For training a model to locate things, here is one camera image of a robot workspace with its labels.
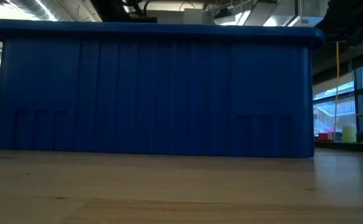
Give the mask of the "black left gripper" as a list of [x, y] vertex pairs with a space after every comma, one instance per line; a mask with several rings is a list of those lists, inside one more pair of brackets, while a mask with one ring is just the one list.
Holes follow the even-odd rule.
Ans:
[[123, 0], [123, 9], [131, 22], [157, 23], [157, 17], [148, 16], [151, 0]]

